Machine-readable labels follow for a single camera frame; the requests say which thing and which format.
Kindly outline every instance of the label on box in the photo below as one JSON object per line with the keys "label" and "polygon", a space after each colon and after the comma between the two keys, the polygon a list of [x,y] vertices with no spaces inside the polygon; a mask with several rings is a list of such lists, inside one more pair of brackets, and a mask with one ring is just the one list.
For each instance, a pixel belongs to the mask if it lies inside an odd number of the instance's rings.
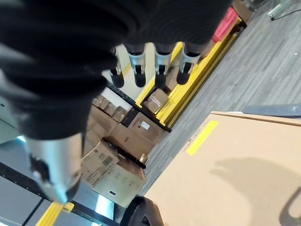
{"label": "label on box", "polygon": [[158,101],[155,97],[150,97],[150,99],[156,104],[156,105],[158,105],[158,107],[161,107],[161,103],[160,103],[160,101]]}
{"label": "label on box", "polygon": [[150,128],[150,125],[147,124],[145,121],[142,121],[142,122],[141,122],[141,126],[142,126],[143,128],[145,128],[146,130],[148,130],[148,129]]}

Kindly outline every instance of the gray carpet floor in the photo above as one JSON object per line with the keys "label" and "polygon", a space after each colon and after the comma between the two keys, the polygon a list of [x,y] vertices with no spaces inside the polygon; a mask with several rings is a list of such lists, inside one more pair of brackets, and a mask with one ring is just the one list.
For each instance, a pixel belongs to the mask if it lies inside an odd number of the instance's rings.
{"label": "gray carpet floor", "polygon": [[[301,103],[301,12],[276,21],[262,6],[195,95],[170,134],[152,150],[145,194],[211,111],[241,111],[247,105]],[[294,1],[284,12],[301,8]]]}

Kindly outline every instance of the shelf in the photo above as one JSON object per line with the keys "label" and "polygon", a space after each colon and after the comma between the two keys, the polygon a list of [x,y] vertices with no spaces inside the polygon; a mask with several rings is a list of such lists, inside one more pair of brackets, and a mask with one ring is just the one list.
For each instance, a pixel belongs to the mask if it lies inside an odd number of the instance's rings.
{"label": "shelf", "polygon": [[185,85],[177,85],[175,87],[169,95],[168,102],[156,114],[156,118],[160,120],[161,124],[167,125],[170,128],[174,125],[186,105],[194,97],[195,93],[218,65],[237,37],[237,34],[228,34],[223,41],[216,43],[209,55],[195,66],[188,82]]}
{"label": "shelf", "polygon": [[[181,49],[183,47],[182,42],[178,42],[173,50],[171,60],[172,63],[173,60],[177,57],[177,55],[181,52]],[[155,75],[150,79],[150,81],[145,85],[139,96],[136,98],[135,102],[139,107],[142,107],[143,101],[146,99],[146,97],[149,95],[149,93],[153,90],[155,86]]]}

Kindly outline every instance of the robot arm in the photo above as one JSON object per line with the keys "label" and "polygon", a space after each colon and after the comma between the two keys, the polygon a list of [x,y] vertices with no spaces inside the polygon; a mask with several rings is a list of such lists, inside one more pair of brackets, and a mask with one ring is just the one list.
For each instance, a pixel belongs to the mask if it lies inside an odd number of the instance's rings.
{"label": "robot arm", "polygon": [[[136,83],[143,86],[144,43],[156,43],[157,78],[164,78],[172,48],[160,48],[178,41],[204,45],[230,3],[0,0],[0,94],[27,140],[32,173],[46,195],[66,203],[77,190],[91,102],[106,86],[91,72],[111,69],[116,76],[116,69],[120,76],[112,49],[127,44]],[[190,52],[184,51],[188,64],[198,57]],[[186,63],[182,68],[186,73]]]}

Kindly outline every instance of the cardboard box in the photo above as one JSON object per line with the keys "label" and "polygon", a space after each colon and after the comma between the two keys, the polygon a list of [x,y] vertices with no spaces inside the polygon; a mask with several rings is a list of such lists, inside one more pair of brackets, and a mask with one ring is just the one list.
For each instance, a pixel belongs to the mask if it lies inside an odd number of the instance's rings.
{"label": "cardboard box", "polygon": [[134,107],[131,107],[131,109],[127,112],[127,114],[124,116],[123,120],[121,121],[121,124],[124,125],[125,127],[128,127],[139,112],[140,111],[138,111]]}
{"label": "cardboard box", "polygon": [[100,100],[98,100],[97,98],[93,98],[92,104],[93,104],[95,107],[99,107],[100,103],[101,103]]}
{"label": "cardboard box", "polygon": [[213,40],[210,40],[210,42],[208,43],[207,47],[202,52],[202,55],[201,55],[199,61],[202,61],[203,58],[207,57],[209,55],[209,53],[211,52],[211,50],[213,49],[214,46],[215,46],[215,42]]}
{"label": "cardboard box", "polygon": [[300,120],[212,112],[146,197],[169,226],[280,226],[301,185],[300,134]]}
{"label": "cardboard box", "polygon": [[153,92],[150,97],[143,104],[146,106],[151,112],[155,113],[160,110],[163,105],[168,101],[168,96],[163,90],[157,89]]}
{"label": "cardboard box", "polygon": [[127,114],[126,109],[124,109],[121,106],[118,106],[114,114],[112,115],[112,119],[114,119],[117,122],[121,122],[125,115]]}
{"label": "cardboard box", "polygon": [[152,145],[156,145],[164,134],[164,130],[160,126],[141,112],[137,114],[128,128],[138,136],[146,139]]}
{"label": "cardboard box", "polygon": [[113,103],[109,103],[108,106],[106,106],[106,108],[104,109],[104,112],[106,112],[109,116],[112,116],[116,109],[117,107]]}
{"label": "cardboard box", "polygon": [[86,132],[86,141],[88,141],[92,147],[96,147],[101,140],[102,137],[99,137],[93,130]]}
{"label": "cardboard box", "polygon": [[120,156],[93,190],[122,207],[127,207],[140,192],[146,180],[143,169]]}
{"label": "cardboard box", "polygon": [[137,159],[140,159],[142,154],[148,154],[154,145],[141,138],[129,128],[119,124],[107,140],[126,152],[130,153]]}
{"label": "cardboard box", "polygon": [[89,116],[88,117],[88,122],[87,122],[87,130],[91,129],[92,126],[96,124],[95,120]]}
{"label": "cardboard box", "polygon": [[104,100],[104,96],[100,94],[100,95],[97,97],[97,99],[98,99],[100,102],[102,102],[102,101]]}
{"label": "cardboard box", "polygon": [[242,0],[234,0],[232,7],[245,23],[251,18],[253,12],[246,7]]}
{"label": "cardboard box", "polygon": [[175,66],[171,69],[170,73],[166,77],[166,87],[169,91],[173,91],[177,86],[177,75],[179,71],[179,66]]}
{"label": "cardboard box", "polygon": [[91,107],[90,117],[92,117],[95,120],[95,122],[97,122],[105,129],[104,137],[108,137],[118,126],[118,122],[113,120],[105,112],[99,110],[95,106]]}
{"label": "cardboard box", "polygon": [[93,188],[118,161],[117,152],[102,140],[81,160],[82,179]]}
{"label": "cardboard box", "polygon": [[104,98],[102,100],[102,102],[100,103],[99,108],[102,109],[102,110],[104,110],[108,106],[109,103],[110,102],[106,98]]}
{"label": "cardboard box", "polygon": [[87,139],[85,139],[83,157],[91,152],[93,148],[95,148],[95,145],[91,144]]}

